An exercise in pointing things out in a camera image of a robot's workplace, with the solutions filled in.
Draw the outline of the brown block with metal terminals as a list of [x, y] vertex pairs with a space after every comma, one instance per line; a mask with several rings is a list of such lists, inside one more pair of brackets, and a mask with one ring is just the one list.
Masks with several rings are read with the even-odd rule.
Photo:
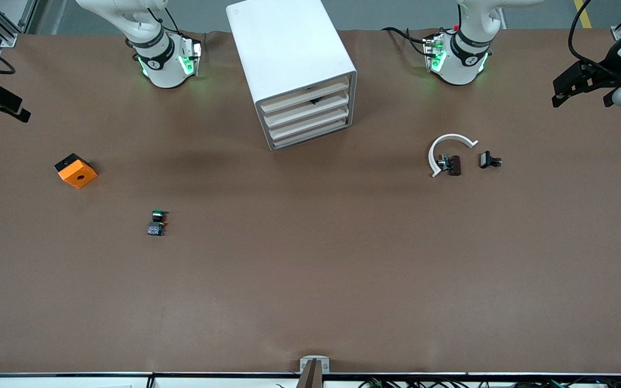
[[444, 174], [451, 176], [461, 175], [461, 159], [459, 155], [448, 156], [443, 153], [437, 160], [437, 164]]

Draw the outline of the green push button switch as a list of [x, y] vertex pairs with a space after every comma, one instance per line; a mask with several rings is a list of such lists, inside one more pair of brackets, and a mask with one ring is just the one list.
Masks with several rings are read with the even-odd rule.
[[165, 227], [167, 226], [168, 211], [154, 209], [151, 214], [151, 221], [146, 227], [146, 234], [156, 237], [164, 236]]

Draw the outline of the white plastic drawer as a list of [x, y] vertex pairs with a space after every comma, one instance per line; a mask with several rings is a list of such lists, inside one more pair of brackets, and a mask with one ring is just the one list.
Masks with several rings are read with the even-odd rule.
[[290, 147], [291, 145], [294, 145], [296, 143], [306, 142], [315, 137], [322, 136], [327, 133], [332, 133], [333, 131], [340, 130], [345, 127], [347, 127], [347, 118], [343, 121], [331, 121], [330, 123], [326, 123], [325, 125], [312, 128], [311, 130], [296, 133], [295, 136], [287, 137], [284, 139], [274, 140], [270, 137], [270, 148], [272, 150], [277, 150], [284, 147]]
[[311, 130], [318, 126], [325, 125], [331, 121], [340, 120], [343, 121], [348, 117], [348, 107], [344, 106], [332, 108], [320, 113], [311, 115], [303, 119], [291, 121], [280, 126], [273, 126], [270, 128], [270, 136], [274, 140], [284, 139], [287, 137], [295, 136], [296, 133]]
[[264, 113], [273, 113], [281, 109], [286, 109], [304, 102], [309, 102], [311, 99], [324, 98], [326, 95], [330, 95], [336, 92], [347, 90], [350, 85], [350, 77], [337, 77], [330, 79], [320, 84], [315, 84], [317, 88], [313, 91], [308, 91], [305, 88], [300, 88], [290, 93], [286, 93], [279, 96], [274, 96], [271, 99], [261, 101], [259, 106]]
[[264, 123], [269, 127], [280, 126], [291, 121], [310, 117], [332, 108], [348, 104], [348, 93], [346, 90], [324, 96], [318, 104], [304, 102], [286, 109], [264, 115]]

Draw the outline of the orange box with black side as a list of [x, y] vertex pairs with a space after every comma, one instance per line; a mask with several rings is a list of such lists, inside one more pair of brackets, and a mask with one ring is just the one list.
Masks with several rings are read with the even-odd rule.
[[71, 153], [54, 165], [57, 174], [67, 184], [81, 189], [98, 176], [96, 170], [76, 153]]

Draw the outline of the black table edge rail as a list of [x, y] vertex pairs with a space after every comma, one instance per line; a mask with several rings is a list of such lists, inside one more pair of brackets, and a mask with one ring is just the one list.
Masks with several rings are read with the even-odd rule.
[[[0, 388], [296, 388], [298, 372], [0, 373]], [[340, 373], [320, 388], [621, 388], [621, 374]]]

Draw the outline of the brown table covering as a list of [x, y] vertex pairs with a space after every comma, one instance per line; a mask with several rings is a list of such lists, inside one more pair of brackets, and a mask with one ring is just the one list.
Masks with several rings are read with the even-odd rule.
[[621, 108], [552, 107], [565, 32], [503, 32], [461, 88], [341, 36], [352, 127], [276, 152], [229, 33], [175, 90], [119, 36], [4, 51], [32, 117], [0, 113], [0, 372], [621, 373]]

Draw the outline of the white drawer cabinet housing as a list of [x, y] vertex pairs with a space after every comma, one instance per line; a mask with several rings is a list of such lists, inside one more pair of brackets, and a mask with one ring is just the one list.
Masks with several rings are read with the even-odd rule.
[[321, 0], [243, 0], [226, 15], [269, 149], [269, 113], [259, 103], [330, 79], [350, 77], [345, 128], [352, 125], [357, 70]]

